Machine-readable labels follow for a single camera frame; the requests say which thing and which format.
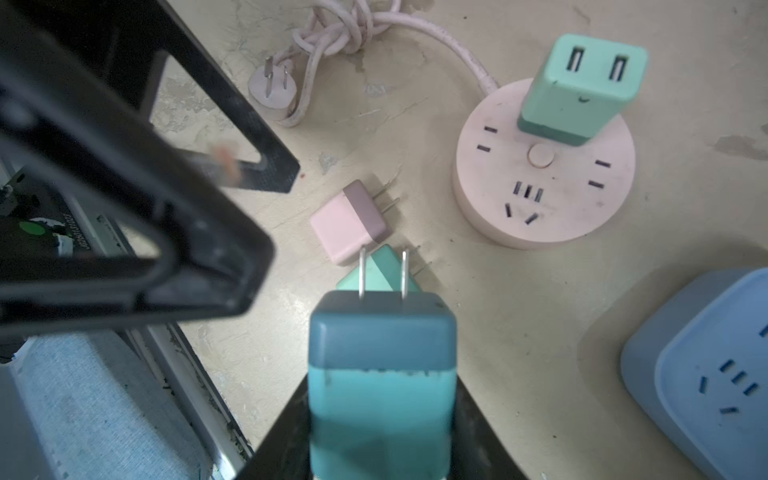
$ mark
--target pink charger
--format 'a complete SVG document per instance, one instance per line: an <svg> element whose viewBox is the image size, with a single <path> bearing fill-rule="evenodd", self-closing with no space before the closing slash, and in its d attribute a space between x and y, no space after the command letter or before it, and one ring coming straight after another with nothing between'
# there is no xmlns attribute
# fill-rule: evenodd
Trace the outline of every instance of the pink charger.
<svg viewBox="0 0 768 480"><path fill-rule="evenodd" d="M312 228L328 257L336 265L357 258L361 247L369 250L392 233L384 213L400 199L396 198L382 210L373 201L387 187L385 185L375 195L371 195L360 180L355 180L312 214Z"/></svg>

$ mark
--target green dot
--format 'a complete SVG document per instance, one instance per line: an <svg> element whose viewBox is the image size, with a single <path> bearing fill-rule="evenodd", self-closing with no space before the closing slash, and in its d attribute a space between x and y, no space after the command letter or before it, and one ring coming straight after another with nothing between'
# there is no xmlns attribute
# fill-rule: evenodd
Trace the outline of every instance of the green dot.
<svg viewBox="0 0 768 480"><path fill-rule="evenodd" d="M44 235L45 227L32 222L19 222L18 225L30 235Z"/></svg>

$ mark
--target green charger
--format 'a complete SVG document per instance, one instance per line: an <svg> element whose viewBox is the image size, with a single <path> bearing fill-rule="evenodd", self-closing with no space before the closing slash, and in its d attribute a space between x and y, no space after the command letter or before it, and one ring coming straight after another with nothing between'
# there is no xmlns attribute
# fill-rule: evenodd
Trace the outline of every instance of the green charger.
<svg viewBox="0 0 768 480"><path fill-rule="evenodd" d="M402 263L397 253L389 246L382 245L371 253L366 261L366 291L399 292ZM357 290L359 285L359 266L336 284L337 290ZM409 292L421 292L422 289L413 279L408 279Z"/></svg>
<svg viewBox="0 0 768 480"><path fill-rule="evenodd" d="M561 36L533 80L518 128L583 145L632 102L647 63L642 47L584 35Z"/></svg>

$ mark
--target stained surface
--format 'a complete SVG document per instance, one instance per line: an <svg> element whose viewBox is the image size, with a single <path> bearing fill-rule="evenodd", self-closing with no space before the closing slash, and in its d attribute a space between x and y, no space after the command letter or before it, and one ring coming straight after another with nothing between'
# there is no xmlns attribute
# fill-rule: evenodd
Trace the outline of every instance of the stained surface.
<svg viewBox="0 0 768 480"><path fill-rule="evenodd" d="M310 4L172 3L244 93ZM292 193L228 190L277 245L262 293L242 318L183 326L246 436L260 442L306 373L309 314L352 269L325 258L309 215L352 180L376 190L400 169L378 199L402 198L386 215L395 229L388 243L421 245L414 267L432 261L416 279L456 314L459 375L528 476L703 479L626 393L618 356L699 273L768 263L768 162L760 159L768 151L768 5L410 5L464 42L500 84L533 76L566 32L644 46L647 76L624 112L637 148L633 190L583 239L540 251L494 245L464 220L451 190L456 140L480 101L460 60L401 28L353 58L324 60L303 123L273 126L302 164ZM240 145L240 158L255 156L177 66L166 76L153 119L169 141L200 150L227 140ZM721 138L740 140L724 147Z"/></svg>

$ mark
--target round power strip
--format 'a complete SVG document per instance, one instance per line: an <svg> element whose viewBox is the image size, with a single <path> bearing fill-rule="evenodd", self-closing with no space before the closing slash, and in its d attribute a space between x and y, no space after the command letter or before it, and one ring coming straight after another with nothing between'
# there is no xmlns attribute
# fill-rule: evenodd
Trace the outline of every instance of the round power strip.
<svg viewBox="0 0 768 480"><path fill-rule="evenodd" d="M521 132L517 121L531 82L499 88L469 115L453 171L469 223L523 249L595 230L621 207L634 178L634 144L620 115L580 147Z"/></svg>

